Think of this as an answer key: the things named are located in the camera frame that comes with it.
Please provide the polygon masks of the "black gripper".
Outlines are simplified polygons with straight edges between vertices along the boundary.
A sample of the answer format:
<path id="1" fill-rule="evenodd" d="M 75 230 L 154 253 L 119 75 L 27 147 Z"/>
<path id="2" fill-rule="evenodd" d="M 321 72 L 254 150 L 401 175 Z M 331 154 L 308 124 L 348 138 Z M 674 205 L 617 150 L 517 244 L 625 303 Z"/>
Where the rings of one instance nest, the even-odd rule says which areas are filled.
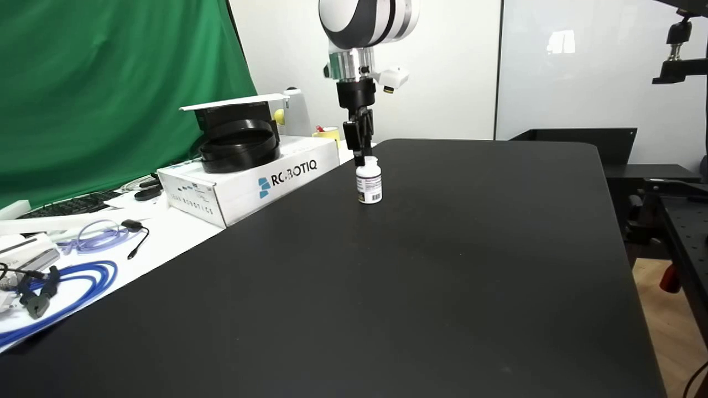
<path id="1" fill-rule="evenodd" d="M 373 114 L 367 105 L 373 104 L 376 84 L 365 79 L 341 79 L 336 84 L 338 105 L 349 111 L 348 119 L 344 121 L 345 144 L 348 150 L 355 154 L 355 165 L 364 164 L 365 154 L 371 154 L 371 137 L 373 137 Z"/>

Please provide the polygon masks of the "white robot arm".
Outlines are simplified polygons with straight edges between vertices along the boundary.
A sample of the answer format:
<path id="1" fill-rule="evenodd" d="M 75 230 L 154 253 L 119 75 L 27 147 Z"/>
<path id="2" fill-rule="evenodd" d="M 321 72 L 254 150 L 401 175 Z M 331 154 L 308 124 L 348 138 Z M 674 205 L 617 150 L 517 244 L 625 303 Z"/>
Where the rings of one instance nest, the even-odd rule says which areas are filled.
<path id="1" fill-rule="evenodd" d="M 414 0 L 318 0 L 318 22 L 329 39 L 326 75 L 336 81 L 345 144 L 355 164 L 371 153 L 376 72 L 371 49 L 407 38 L 419 22 Z"/>

